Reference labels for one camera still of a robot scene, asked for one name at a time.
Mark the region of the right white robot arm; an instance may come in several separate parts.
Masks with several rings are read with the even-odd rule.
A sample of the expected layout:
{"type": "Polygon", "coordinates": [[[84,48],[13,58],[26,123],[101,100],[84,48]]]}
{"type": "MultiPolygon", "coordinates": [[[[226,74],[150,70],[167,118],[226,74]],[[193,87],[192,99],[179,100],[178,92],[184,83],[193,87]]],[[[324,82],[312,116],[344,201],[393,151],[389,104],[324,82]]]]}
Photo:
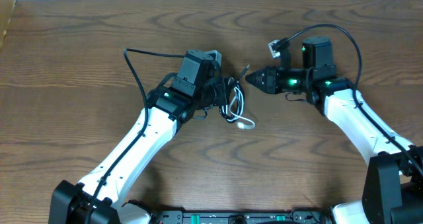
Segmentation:
{"type": "Polygon", "coordinates": [[[353,83],[336,74],[330,38],[302,41],[303,67],[291,67],[288,39],[269,43],[279,66],[247,75],[268,94],[305,94],[305,101],[335,123],[367,165],[360,200],[322,212],[319,223],[421,223],[422,148],[392,130],[365,102],[353,83]]]}

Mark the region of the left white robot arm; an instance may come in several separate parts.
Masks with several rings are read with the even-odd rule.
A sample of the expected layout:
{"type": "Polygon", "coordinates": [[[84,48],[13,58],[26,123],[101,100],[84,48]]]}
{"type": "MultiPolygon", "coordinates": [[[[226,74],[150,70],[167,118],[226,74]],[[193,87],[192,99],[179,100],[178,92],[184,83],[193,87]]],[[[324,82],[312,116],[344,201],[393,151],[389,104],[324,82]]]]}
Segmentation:
{"type": "Polygon", "coordinates": [[[60,182],[52,194],[49,223],[149,223],[151,213],[126,202],[132,185],[155,154],[197,110],[227,104],[221,54],[188,50],[177,73],[149,93],[131,130],[94,170],[77,184],[60,182]]]}

